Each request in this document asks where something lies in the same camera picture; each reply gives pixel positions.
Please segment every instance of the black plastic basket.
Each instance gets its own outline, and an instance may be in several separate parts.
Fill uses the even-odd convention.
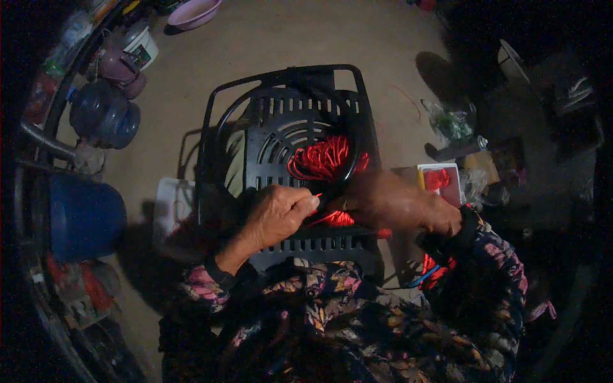
[[[357,92],[335,89],[335,70],[353,74]],[[223,184],[218,159],[224,156],[223,128],[211,127],[211,112],[216,95],[226,89],[261,81],[244,95],[248,106],[240,120],[247,121],[244,188],[262,189],[270,184],[306,186],[313,192],[325,186],[295,179],[287,161],[298,148],[312,145],[328,135],[357,135],[360,152],[367,152],[369,167],[380,167],[375,126],[360,71],[350,65],[290,67],[277,72],[247,77],[215,89],[204,119],[197,172],[197,195],[203,183]],[[199,222],[206,212],[199,199]],[[255,254],[251,263],[260,270],[288,256],[313,261],[354,260],[367,275],[380,277],[380,254],[376,236],[360,226],[299,230],[270,249]]]

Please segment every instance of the right hand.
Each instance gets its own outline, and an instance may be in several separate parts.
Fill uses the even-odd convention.
[[[462,221],[459,209],[389,170],[354,175],[345,194],[327,209],[346,211],[356,222],[374,229],[423,228],[450,237],[457,234]]]

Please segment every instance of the left hand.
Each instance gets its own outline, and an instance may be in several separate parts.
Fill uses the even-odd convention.
[[[259,191],[256,198],[259,201],[245,226],[215,257],[218,267],[230,274],[235,274],[254,252],[296,233],[302,221],[319,205],[319,198],[307,188],[276,184]]]

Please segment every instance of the wrinkled hand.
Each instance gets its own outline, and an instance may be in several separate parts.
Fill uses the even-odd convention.
[[[319,198],[307,188],[270,185],[256,196],[257,202],[245,222],[242,234],[256,250],[273,246],[289,237],[319,205]]]
[[[423,228],[449,236],[460,230],[462,221],[459,209],[389,170],[354,175],[345,195],[327,209],[347,211],[356,222],[374,229]]]

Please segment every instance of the white bucket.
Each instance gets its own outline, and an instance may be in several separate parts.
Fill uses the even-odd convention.
[[[124,51],[130,52],[138,56],[136,64],[140,70],[145,70],[158,57],[158,46],[153,41],[147,26],[135,39],[124,48]]]

